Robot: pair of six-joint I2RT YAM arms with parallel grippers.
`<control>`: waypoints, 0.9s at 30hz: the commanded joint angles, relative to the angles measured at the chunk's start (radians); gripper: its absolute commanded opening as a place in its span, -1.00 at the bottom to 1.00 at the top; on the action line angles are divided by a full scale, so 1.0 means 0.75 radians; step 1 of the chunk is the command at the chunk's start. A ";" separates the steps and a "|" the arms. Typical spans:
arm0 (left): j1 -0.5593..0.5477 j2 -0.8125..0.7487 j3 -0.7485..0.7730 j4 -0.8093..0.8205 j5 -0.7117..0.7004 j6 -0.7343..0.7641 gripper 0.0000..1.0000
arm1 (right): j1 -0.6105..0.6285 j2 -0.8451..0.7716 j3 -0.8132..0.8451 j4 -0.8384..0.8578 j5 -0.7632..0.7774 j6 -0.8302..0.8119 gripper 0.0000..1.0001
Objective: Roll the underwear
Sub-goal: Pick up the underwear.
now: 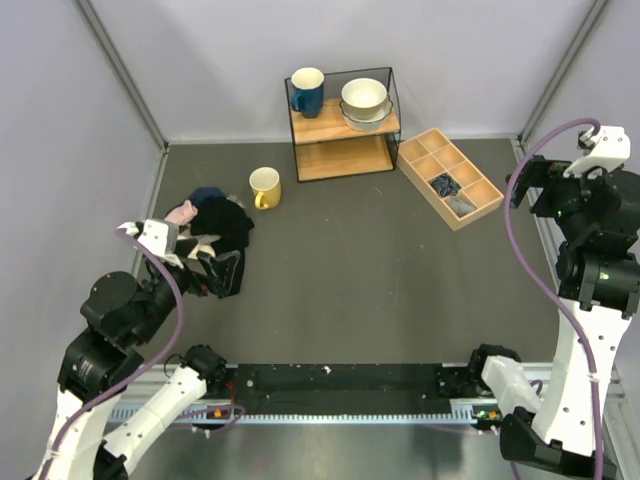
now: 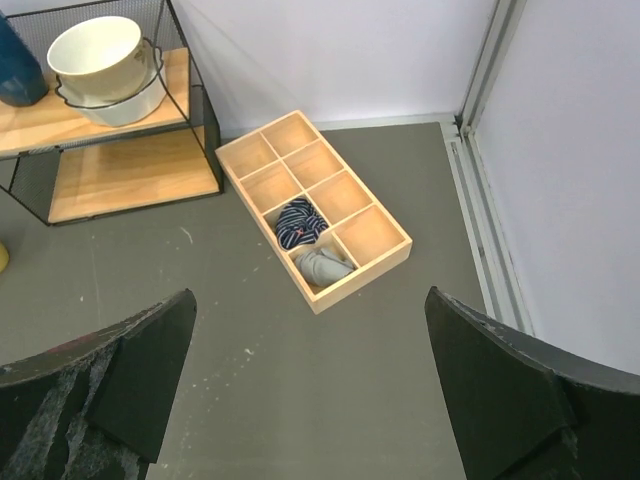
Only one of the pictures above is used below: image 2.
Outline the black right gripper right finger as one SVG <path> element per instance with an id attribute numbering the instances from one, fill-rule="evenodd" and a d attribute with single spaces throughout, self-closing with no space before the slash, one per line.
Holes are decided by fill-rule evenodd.
<path id="1" fill-rule="evenodd" d="M 432 287 L 425 316 L 469 479 L 636 479 L 639 378 Z"/>

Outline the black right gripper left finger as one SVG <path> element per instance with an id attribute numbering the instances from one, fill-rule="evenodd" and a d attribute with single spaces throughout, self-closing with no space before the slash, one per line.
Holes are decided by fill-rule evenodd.
<path id="1" fill-rule="evenodd" d="M 1 368 L 4 479 L 143 479 L 157 462 L 191 344 L 185 289 Z"/>

